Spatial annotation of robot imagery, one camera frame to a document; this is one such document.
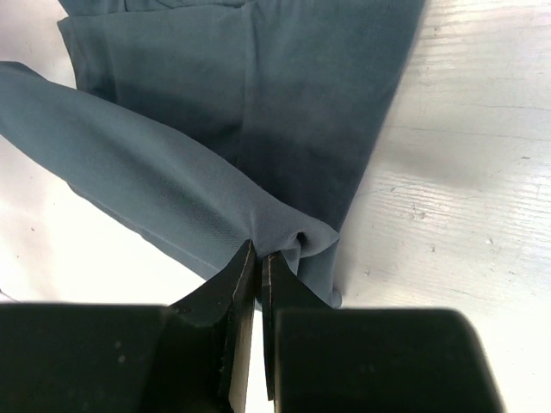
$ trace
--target fabric fold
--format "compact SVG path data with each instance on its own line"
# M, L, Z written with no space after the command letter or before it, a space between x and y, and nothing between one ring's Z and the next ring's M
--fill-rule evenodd
M338 239L193 139L21 64L0 63L0 133L206 278L248 238L260 256L283 250L299 277L299 258ZM309 287L333 302L332 291Z
M80 92L2 65L0 133L200 276L252 238L338 305L338 232L424 1L60 3Z

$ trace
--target garment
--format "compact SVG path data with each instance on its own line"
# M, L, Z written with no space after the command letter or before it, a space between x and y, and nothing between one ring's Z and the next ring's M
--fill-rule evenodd
M0 133L199 275L251 237L260 256L284 250L300 279L337 304L337 233L423 2L61 3L86 94L4 67L3 87L36 103L31 123L57 126L31 133L0 97ZM37 148L40 135L48 148Z

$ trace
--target gray fabric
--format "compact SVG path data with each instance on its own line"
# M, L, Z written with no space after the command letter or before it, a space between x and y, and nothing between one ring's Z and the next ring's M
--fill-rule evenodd
M21 64L0 63L0 108L15 146L206 277L249 237L260 256L284 250L295 271L337 241L193 139Z
M59 28L77 88L136 114L35 77L15 86L5 80L15 76L10 68L0 81L11 93L52 99L65 118L43 108L31 133L0 98L0 133L15 122L18 133L6 135L16 146L202 276L252 237L260 256L286 250L320 298L338 301L337 232L423 1L61 3L71 15ZM82 123L71 130L50 125L47 134L39 123L66 123L72 110ZM61 152L45 156L40 136Z

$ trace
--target wooden surface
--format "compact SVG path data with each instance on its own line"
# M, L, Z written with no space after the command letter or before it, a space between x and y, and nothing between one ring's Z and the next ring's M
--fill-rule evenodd
M0 59L74 84L55 0L0 2ZM447 306L511 412L551 401L551 6L433 0L344 227L347 306ZM0 288L170 303L201 280L0 139ZM255 322L249 410L264 402Z

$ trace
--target white painted wood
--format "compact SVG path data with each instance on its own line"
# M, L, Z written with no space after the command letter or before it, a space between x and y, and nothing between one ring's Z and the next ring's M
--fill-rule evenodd
M55 25L63 15L56 0L2 0L0 59L74 85ZM508 411L551 411L549 2L430 2L338 268L347 306L461 310ZM9 296L169 303L200 283L0 139L0 288ZM254 412L271 406L260 334Z
M446 306L511 412L551 399L551 7L432 1L347 219L348 306Z

